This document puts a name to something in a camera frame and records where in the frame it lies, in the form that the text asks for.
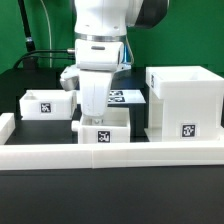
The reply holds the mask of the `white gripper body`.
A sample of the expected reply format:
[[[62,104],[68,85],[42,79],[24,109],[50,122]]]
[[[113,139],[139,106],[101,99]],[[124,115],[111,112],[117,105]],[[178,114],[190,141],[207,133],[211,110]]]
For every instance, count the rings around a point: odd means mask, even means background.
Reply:
[[[81,70],[79,73],[81,110],[88,117],[102,117],[108,104],[113,73]]]

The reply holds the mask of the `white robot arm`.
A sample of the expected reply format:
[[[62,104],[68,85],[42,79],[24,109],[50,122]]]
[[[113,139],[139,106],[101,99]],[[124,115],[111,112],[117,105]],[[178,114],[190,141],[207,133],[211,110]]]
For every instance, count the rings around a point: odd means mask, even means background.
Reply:
[[[101,118],[113,75],[124,60],[127,29],[156,26],[169,0],[74,0],[74,6],[81,109],[87,117]]]

